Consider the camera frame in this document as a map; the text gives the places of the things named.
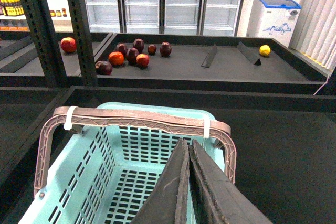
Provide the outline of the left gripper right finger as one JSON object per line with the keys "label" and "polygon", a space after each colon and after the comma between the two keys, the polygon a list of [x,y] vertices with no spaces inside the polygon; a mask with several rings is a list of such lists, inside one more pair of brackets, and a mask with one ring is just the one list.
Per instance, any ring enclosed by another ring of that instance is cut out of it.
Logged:
{"label": "left gripper right finger", "polygon": [[196,223],[271,223],[229,180],[196,140],[189,146]]}

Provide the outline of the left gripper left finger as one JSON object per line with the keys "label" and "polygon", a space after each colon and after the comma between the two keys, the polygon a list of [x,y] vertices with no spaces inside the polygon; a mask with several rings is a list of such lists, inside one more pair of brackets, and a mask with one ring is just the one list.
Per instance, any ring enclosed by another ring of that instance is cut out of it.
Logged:
{"label": "left gripper left finger", "polygon": [[153,191],[132,223],[186,223],[189,160],[187,141],[180,138]]}

